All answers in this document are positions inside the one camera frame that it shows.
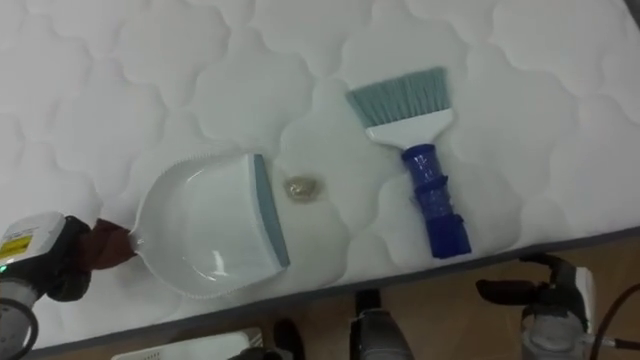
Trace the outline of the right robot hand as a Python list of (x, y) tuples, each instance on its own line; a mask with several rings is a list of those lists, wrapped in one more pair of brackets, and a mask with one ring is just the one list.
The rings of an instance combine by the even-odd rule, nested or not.
[(548, 314), (566, 317), (571, 313), (587, 331), (590, 319), (585, 297), (576, 283), (578, 268), (560, 257), (545, 253), (520, 257), (519, 260), (548, 267), (551, 271), (549, 281), (481, 279), (475, 284), (480, 297), (496, 305), (523, 306), (522, 318)]

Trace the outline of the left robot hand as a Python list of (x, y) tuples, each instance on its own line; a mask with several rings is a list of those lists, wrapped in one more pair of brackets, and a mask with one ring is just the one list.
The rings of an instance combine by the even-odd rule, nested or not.
[(87, 292), (91, 273), (76, 262), (76, 246), (90, 227), (74, 216), (44, 212), (22, 218), (1, 238), (1, 296), (31, 307), (43, 296), (73, 302)]

